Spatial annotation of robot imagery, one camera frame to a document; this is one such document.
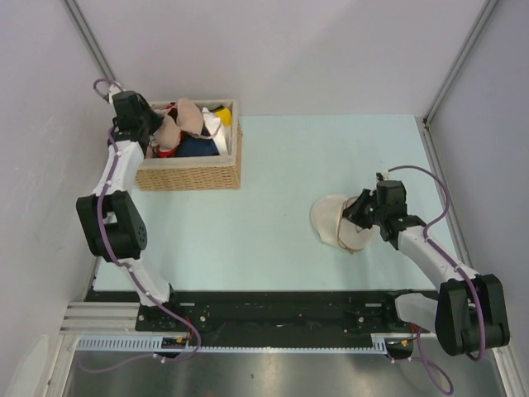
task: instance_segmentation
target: cable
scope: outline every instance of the cable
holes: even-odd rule
[[[391,360],[392,363],[394,363],[394,362],[410,362],[410,361],[415,361],[415,362],[419,362],[420,361],[420,362],[422,362],[422,364],[424,365],[424,368],[427,371],[428,376],[430,377],[431,383],[433,383],[434,386],[442,394],[444,394],[444,395],[453,395],[454,394],[454,383],[452,382],[452,379],[450,379],[450,377],[448,376],[446,371],[443,370],[440,366],[438,366],[434,361],[428,360],[425,357],[424,351],[422,350],[421,331],[422,330],[420,328],[417,328],[417,347],[419,348],[419,356],[420,357],[409,357],[409,358],[403,358],[403,359],[395,360],[388,353],[388,358]],[[448,385],[450,387],[448,390],[443,389],[443,387],[441,386],[441,384],[437,380],[436,376],[433,374],[432,368],[435,368],[436,370],[438,370],[439,373],[441,373],[445,377],[445,379],[448,382]]]
[[[123,87],[117,82],[112,79],[106,79],[106,78],[100,78],[93,82],[92,88],[96,92],[97,95],[99,95],[101,98],[103,98],[105,101],[107,101],[107,95],[103,95],[101,91],[98,90],[98,84],[99,83],[107,83],[109,85],[115,85],[118,87],[122,92],[124,91]]]
[[[108,240],[107,230],[105,229],[104,218],[102,216],[102,201],[103,201],[103,199],[105,197],[105,194],[108,191],[108,188],[112,184],[112,177],[114,175],[114,171],[116,170],[116,167],[117,167],[117,162],[119,161],[119,157],[121,155],[121,153],[118,150],[116,141],[114,140],[114,137],[112,136],[112,134],[113,134],[113,132],[115,130],[116,130],[116,127],[112,127],[110,130],[108,130],[108,140],[110,141],[110,143],[112,145],[112,148],[114,149],[114,158],[112,160],[112,164],[111,164],[110,170],[108,171],[106,183],[105,183],[105,185],[102,188],[102,191],[101,191],[101,193],[100,193],[100,195],[98,197],[98,201],[97,201],[97,204],[96,204],[96,216],[97,216],[97,219],[98,219],[98,226],[99,226],[99,231],[101,232],[102,241],[103,241],[103,244],[104,244],[104,246],[105,246],[105,248],[106,248],[106,250],[108,252],[108,255],[110,256],[110,259],[112,260],[112,262],[114,262],[114,264],[117,267],[125,267],[126,269],[129,270],[129,274],[131,276],[131,279],[134,282],[134,284],[136,285],[137,289],[143,295],[145,295],[154,305],[156,305],[160,310],[162,310],[164,313],[168,314],[170,317],[172,317],[172,318],[176,319],[177,321],[181,322],[188,329],[191,329],[192,333],[197,336],[197,346],[188,355],[186,355],[186,356],[177,356],[175,358],[164,357],[164,358],[162,358],[161,362],[164,363],[166,361],[171,361],[171,362],[186,361],[186,360],[192,358],[193,356],[195,356],[198,353],[198,350],[200,349],[200,346],[202,345],[202,338],[200,337],[200,333],[198,333],[198,330],[189,321],[187,321],[185,318],[181,318],[180,316],[178,316],[178,314],[173,313],[171,310],[167,309],[158,299],[154,298],[149,293],[149,291],[147,291],[145,289],[145,287],[143,285],[141,285],[141,282],[137,279],[136,275],[134,274],[134,270],[132,269],[132,266],[129,263],[126,263],[126,262],[121,263],[117,259],[116,253],[112,249],[110,241]],[[138,356],[131,357],[131,358],[129,358],[127,360],[124,360],[124,361],[122,361],[122,362],[120,362],[118,364],[115,364],[113,366],[109,366],[108,368],[102,368],[102,369],[98,369],[98,370],[91,370],[89,368],[86,368],[85,366],[83,366],[83,364],[81,363],[80,360],[78,361],[78,364],[79,364],[79,368],[81,368],[81,370],[83,370],[85,372],[88,372],[90,374],[102,374],[102,373],[105,373],[105,372],[114,371],[114,370],[116,370],[118,368],[121,368],[122,366],[125,366],[126,364],[129,364],[129,363],[131,363],[133,361],[140,360],[142,358],[152,357],[152,356],[153,356],[152,354],[140,354]]]
[[[430,230],[430,227],[438,223],[442,218],[446,216],[448,213],[448,210],[450,209],[451,204],[451,196],[450,192],[448,191],[448,188],[443,183],[443,181],[432,172],[425,170],[422,167],[418,167],[416,165],[400,165],[399,167],[393,167],[392,169],[388,170],[388,172],[393,172],[396,170],[418,170],[421,171],[427,175],[430,175],[438,184],[441,186],[443,193],[445,194],[445,209],[443,209],[443,212],[440,216],[435,218],[433,221],[429,222],[423,229],[422,235],[424,236],[425,240],[427,241],[430,246],[433,247],[434,250],[436,250],[443,258],[446,259],[448,263],[454,268],[455,271],[457,271],[460,276],[465,280],[466,284],[469,286],[470,293],[472,294],[472,300],[474,301],[475,307],[476,307],[476,314],[478,316],[478,327],[479,327],[479,351],[477,356],[472,356],[472,354],[467,353],[467,357],[470,358],[473,361],[480,361],[484,358],[485,355],[485,320],[483,316],[483,310],[481,309],[481,303],[479,302],[479,296],[478,291],[474,287],[474,284],[472,283],[472,280],[470,277],[465,273],[463,269],[459,267],[456,261],[452,259],[450,254],[443,250],[436,242],[434,242],[431,238],[428,236],[428,231]]]

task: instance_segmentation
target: yellow object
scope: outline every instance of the yellow object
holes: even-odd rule
[[[228,108],[222,108],[213,112],[213,114],[221,119],[222,124],[226,127],[231,125],[231,112]]]

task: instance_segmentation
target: metal frame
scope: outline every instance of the metal frame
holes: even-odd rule
[[[45,397],[62,397],[68,382],[69,370],[74,361],[77,335],[60,335],[53,372],[47,381],[47,388],[41,394]]]
[[[171,307],[195,324],[200,333],[208,335],[203,347],[356,348],[368,347],[368,336],[373,333],[408,332],[406,323],[386,314],[392,304],[389,292],[392,291],[177,291]],[[437,296],[435,290],[418,292],[431,299]],[[133,291],[89,295],[85,302],[69,305],[60,331],[185,337],[186,327],[170,325],[172,319],[167,323],[137,300]],[[310,327],[312,331],[283,328],[309,327],[314,322],[319,325],[314,330]],[[249,336],[256,329],[257,336]]]
[[[72,18],[72,22],[74,23],[75,30],[81,36],[81,40],[86,45],[88,53],[92,56],[92,59],[95,62],[101,74],[107,79],[115,80],[116,77],[114,76],[114,73],[112,72],[112,68],[110,67],[110,64],[108,63],[107,58],[105,58],[105,55],[101,51],[101,47],[99,46],[98,41],[93,35],[92,29],[90,29],[90,25],[86,21],[86,18],[84,17],[84,14],[81,11],[81,8],[77,4],[77,1],[76,0],[60,0],[60,1],[66,7],[66,12]]]
[[[428,108],[427,114],[424,117],[424,122],[427,126],[430,126],[431,121],[437,113],[437,110],[446,98],[446,95],[448,94],[451,86],[457,79],[457,76],[459,76],[460,71],[463,69],[463,66],[466,63],[466,60],[469,58],[472,50],[475,48],[477,42],[479,41],[479,38],[483,34],[485,27],[490,22],[491,17],[494,11],[496,11],[496,9],[498,8],[498,4],[500,2],[501,0],[487,0],[483,8],[481,9],[481,12],[478,15],[476,22],[472,26],[472,29],[470,29],[470,33],[465,39],[465,43],[461,47],[458,55],[455,57],[455,61],[450,67],[448,75],[445,77],[441,88],[439,88],[439,91],[437,91],[437,94],[433,102],[431,103],[431,106]]]
[[[426,126],[423,121],[417,119],[417,127],[419,133],[421,134],[422,144],[424,145],[424,150],[427,153],[428,164],[430,165],[431,171],[437,175],[443,183],[446,184],[445,175],[441,168],[441,163],[439,161],[439,156],[437,154],[436,148],[434,147],[433,140],[431,139],[430,128]],[[437,193],[439,194],[439,199],[442,204],[446,204],[445,195],[442,191],[441,186],[436,184]],[[469,256],[469,250],[467,249],[465,239],[463,238],[463,232],[461,231],[460,223],[455,213],[454,207],[450,207],[448,215],[446,216],[446,222],[448,223],[448,229],[452,237],[452,241],[455,246],[455,253],[459,257],[460,261],[466,265],[472,266],[472,260]]]

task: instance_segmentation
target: blue object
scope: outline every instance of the blue object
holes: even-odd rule
[[[210,136],[206,127],[203,127],[202,135]],[[213,139],[198,139],[184,134],[174,157],[199,157],[203,155],[218,155],[218,149]]]

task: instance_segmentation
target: metal panel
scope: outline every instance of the metal panel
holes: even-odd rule
[[[424,339],[429,358],[455,384],[455,395],[504,396],[493,360],[475,364],[449,357],[433,338]],[[135,353],[79,352],[89,368],[117,364]],[[383,356],[345,354],[199,354],[190,361],[165,363],[146,358],[106,374],[73,367],[65,396],[438,396],[421,363],[392,365]]]
[[[52,358],[66,305],[90,276],[75,200],[101,177],[112,109],[92,91],[100,73],[60,2],[0,2],[0,25],[4,395],[40,335]]]
[[[528,18],[525,0],[499,5],[431,124],[475,267],[503,283],[510,350],[526,377]]]
[[[244,114],[420,116],[485,3],[78,1],[120,80],[146,98],[234,95]]]
[[[439,162],[439,156],[437,155],[436,148],[433,144],[433,141],[431,140],[430,128],[426,127],[424,122],[419,121],[417,121],[417,127],[419,128],[422,144],[424,145],[424,150],[427,153],[428,163],[430,164],[432,172],[441,178],[441,180],[446,184],[445,175],[443,174],[441,163]],[[436,187],[437,193],[439,194],[439,199],[443,205],[445,205],[445,194],[442,191],[441,186],[436,184]],[[452,241],[454,242],[455,253],[459,257],[460,261],[465,263],[467,266],[473,267],[472,260],[470,259],[468,249],[465,244],[465,239],[463,238],[463,232],[461,231],[459,220],[454,210],[454,206],[451,206],[448,210],[446,223],[448,224],[448,230],[450,231]]]

